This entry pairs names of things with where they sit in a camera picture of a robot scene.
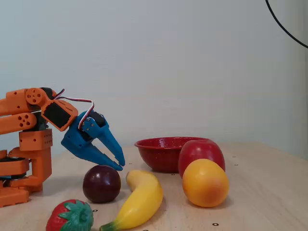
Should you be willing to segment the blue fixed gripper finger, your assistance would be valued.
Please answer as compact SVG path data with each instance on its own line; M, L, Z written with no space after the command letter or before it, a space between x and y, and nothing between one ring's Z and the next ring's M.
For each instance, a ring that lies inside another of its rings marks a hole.
M122 171L123 167L111 160L106 154L102 153L92 144L85 145L78 150L78 157L97 165L106 165L117 171Z

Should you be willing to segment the blue movable gripper finger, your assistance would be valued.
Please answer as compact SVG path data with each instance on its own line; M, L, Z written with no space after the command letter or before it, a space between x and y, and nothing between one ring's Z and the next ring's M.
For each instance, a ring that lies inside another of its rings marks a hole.
M94 117L87 117L82 126L83 130L94 139L98 139L114 155L122 167L125 166L125 158L120 144L117 142L109 129L109 124L103 116L97 116L98 122Z

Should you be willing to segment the blue gripper body with servo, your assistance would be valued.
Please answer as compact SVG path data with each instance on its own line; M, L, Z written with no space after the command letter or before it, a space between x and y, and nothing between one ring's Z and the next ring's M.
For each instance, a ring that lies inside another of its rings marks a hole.
M85 112L81 113L73 121L61 144L80 159L106 159L107 155L92 144L93 140L102 134L102 128L107 125L105 118L102 114L91 111L79 129L78 125L84 115Z

